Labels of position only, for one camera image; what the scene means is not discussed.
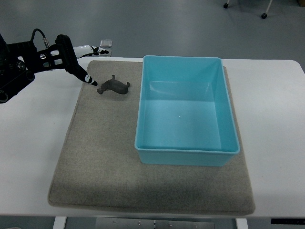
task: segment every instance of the gray floor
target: gray floor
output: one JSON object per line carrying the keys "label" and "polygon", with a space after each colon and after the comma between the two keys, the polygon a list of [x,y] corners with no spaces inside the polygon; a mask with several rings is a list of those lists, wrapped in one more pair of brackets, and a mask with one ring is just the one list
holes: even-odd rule
{"label": "gray floor", "polygon": [[[231,0],[228,9],[224,2],[1,0],[0,33],[7,43],[30,40],[34,28],[40,28],[51,44],[58,34],[70,36],[74,46],[98,46],[102,39],[111,39],[113,57],[283,59],[295,60],[305,70],[305,8],[296,0],[274,1],[265,20],[260,15],[269,0]],[[39,50],[44,48],[39,34],[34,42]],[[0,229],[6,227],[4,220],[9,218],[0,217]],[[76,225],[71,228],[82,228],[69,220]],[[280,227],[270,225],[270,219],[256,219],[249,221],[249,228]]]}

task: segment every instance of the gray felt mat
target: gray felt mat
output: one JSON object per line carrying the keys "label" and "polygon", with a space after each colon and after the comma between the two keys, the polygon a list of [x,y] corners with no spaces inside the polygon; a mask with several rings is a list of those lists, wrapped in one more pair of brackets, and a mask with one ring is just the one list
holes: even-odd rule
{"label": "gray felt mat", "polygon": [[114,212],[253,213],[242,146],[223,167],[142,164],[134,148],[142,63],[92,61],[88,73],[99,83],[115,74],[131,86],[125,95],[100,95],[97,87],[82,86],[50,187],[51,205]]}

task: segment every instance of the plastic container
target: plastic container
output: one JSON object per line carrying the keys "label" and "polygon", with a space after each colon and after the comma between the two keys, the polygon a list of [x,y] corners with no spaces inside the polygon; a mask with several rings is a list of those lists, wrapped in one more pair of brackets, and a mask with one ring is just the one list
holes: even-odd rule
{"label": "plastic container", "polygon": [[144,57],[135,148],[166,165],[223,166],[239,153],[221,59]]}

